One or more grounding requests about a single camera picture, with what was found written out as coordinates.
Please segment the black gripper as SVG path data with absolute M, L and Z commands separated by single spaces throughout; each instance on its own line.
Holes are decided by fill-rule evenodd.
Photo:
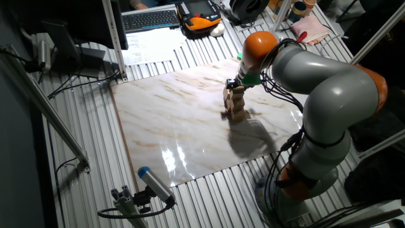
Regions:
M 225 82 L 225 88 L 231 91 L 234 88 L 244 86 L 243 79 L 244 78 L 240 75 L 237 75 L 234 79 L 227 79 Z

